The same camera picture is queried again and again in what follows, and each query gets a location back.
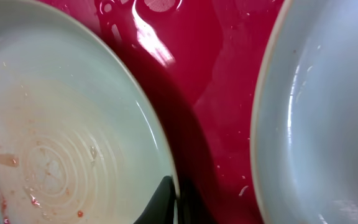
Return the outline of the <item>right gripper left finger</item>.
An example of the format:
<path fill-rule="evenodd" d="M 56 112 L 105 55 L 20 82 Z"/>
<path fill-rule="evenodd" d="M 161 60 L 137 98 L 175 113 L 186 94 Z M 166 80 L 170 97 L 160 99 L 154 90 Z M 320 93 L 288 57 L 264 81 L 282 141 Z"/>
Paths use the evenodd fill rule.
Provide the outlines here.
<path fill-rule="evenodd" d="M 175 200 L 173 180 L 170 176 L 165 176 L 134 224 L 172 224 Z"/>

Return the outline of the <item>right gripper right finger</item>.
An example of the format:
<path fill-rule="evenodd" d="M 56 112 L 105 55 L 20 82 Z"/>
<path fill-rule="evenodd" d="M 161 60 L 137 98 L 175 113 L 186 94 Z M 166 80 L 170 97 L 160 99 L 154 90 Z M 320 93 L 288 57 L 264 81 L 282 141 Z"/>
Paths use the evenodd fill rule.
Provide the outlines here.
<path fill-rule="evenodd" d="M 179 224 L 213 224 L 213 217 L 195 185 L 189 179 L 184 179 L 180 183 L 177 207 Z"/>

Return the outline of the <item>white plate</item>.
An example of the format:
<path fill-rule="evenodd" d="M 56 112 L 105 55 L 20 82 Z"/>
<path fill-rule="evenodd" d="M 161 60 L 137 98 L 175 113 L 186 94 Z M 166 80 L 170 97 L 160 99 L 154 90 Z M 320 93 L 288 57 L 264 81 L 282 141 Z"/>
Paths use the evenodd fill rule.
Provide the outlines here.
<path fill-rule="evenodd" d="M 255 89 L 250 161 L 265 223 L 358 223 L 358 0 L 286 0 Z"/>
<path fill-rule="evenodd" d="M 67 14 L 0 1 L 0 223 L 134 223 L 177 172 L 145 93 Z"/>

